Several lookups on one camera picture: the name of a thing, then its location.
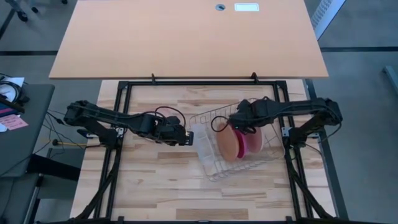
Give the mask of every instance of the pink sticky note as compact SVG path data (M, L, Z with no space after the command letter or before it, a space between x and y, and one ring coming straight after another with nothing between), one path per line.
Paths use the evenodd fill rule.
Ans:
M22 118L15 114L1 117L0 123L10 130L18 129L28 125Z

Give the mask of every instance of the white sticker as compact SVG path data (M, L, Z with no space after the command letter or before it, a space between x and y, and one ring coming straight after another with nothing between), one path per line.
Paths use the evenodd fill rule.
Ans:
M258 3L235 3L237 12L258 12L260 11Z

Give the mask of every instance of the wood grain surface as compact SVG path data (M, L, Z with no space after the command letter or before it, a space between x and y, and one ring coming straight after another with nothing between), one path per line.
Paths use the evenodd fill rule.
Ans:
M99 106L113 109L117 84L116 80L102 82ZM287 80L287 84L292 101L306 99L301 80ZM129 113L167 105L181 110L189 119L194 114L245 98L263 96L273 98L272 88L135 86ZM301 125L307 119L309 116L297 116L295 124ZM315 140L308 143L318 148ZM98 189L103 157L102 147L86 150L71 217L84 209ZM334 215L321 156L306 147L302 149L302 157L311 192L325 210ZM302 211L305 211L300 192L299 197ZM193 147L154 144L128 131L124 138L112 219L120 215L126 220L283 220L287 215L294 217L294 210L283 159L212 182L203 175Z
M50 78L327 77L303 0L78 1Z

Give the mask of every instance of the dish rack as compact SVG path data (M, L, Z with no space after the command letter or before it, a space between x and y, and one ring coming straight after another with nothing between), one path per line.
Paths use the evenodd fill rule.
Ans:
M211 128L211 121L216 116L228 117L231 113L237 111L239 103L224 106L215 110L195 115L190 118L189 124L191 130L195 133L193 137L193 146L197 150L199 160L203 166L205 175L211 181L217 181L231 176L241 170L255 168L265 162L273 161L284 157L281 136L275 130L273 124L268 124L261 128L263 145L258 153L247 152L242 159L236 159L234 162L227 162L221 156L217 146L216 132ZM220 123L225 123L224 118L216 118L213 127L217 129Z

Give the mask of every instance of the chair wheel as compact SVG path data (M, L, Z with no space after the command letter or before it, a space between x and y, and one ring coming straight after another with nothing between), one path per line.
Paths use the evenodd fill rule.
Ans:
M22 22L26 22L27 21L27 15L24 12L17 12L18 14L18 18L22 21Z

